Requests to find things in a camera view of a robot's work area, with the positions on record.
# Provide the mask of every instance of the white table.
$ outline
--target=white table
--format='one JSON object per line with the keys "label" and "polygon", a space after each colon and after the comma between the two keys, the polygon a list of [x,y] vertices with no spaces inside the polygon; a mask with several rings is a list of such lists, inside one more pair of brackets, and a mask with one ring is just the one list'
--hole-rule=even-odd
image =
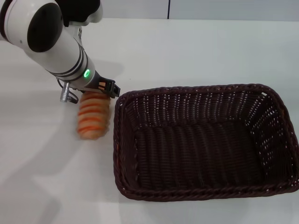
{"label": "white table", "polygon": [[[84,29],[83,43],[97,70],[115,79],[122,93],[269,85],[299,134],[298,22],[104,19]],[[0,76],[0,224],[299,222],[299,192],[204,202],[128,200],[114,183],[113,120],[104,138],[78,140],[78,105],[60,103],[55,78],[4,42]]]}

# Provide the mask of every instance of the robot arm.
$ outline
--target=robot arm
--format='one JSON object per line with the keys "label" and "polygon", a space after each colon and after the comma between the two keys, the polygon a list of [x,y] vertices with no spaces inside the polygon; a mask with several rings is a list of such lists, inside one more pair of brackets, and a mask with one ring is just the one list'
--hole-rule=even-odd
{"label": "robot arm", "polygon": [[82,47],[80,26],[98,22],[102,14],[100,1],[90,2],[93,7],[87,5],[89,10],[76,17],[75,6],[82,9],[79,0],[0,0],[0,40],[23,49],[64,82],[63,102],[74,102],[69,97],[69,88],[103,92],[112,98],[120,94],[114,80],[98,74]]}

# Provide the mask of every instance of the green indicator light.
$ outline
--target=green indicator light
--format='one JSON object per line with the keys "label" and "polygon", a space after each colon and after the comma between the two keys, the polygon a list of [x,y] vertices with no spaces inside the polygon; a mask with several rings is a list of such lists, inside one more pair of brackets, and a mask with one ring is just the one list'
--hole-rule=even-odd
{"label": "green indicator light", "polygon": [[87,78],[87,77],[89,76],[89,73],[90,73],[90,70],[87,69],[87,70],[85,71],[85,73],[84,73],[84,78]]}

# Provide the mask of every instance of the wall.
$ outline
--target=wall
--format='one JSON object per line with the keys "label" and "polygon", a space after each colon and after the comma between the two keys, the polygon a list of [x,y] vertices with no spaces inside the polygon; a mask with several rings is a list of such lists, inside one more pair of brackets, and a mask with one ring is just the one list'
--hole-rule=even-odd
{"label": "wall", "polygon": [[104,17],[299,21],[299,0],[102,0]]}

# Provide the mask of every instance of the woven texture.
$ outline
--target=woven texture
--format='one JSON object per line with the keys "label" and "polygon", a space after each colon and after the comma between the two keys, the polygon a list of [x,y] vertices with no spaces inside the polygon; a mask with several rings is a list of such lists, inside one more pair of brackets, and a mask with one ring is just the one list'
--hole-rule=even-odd
{"label": "woven texture", "polygon": [[116,103],[115,182],[130,199],[294,192],[298,152],[286,107],[260,84],[133,91]]}

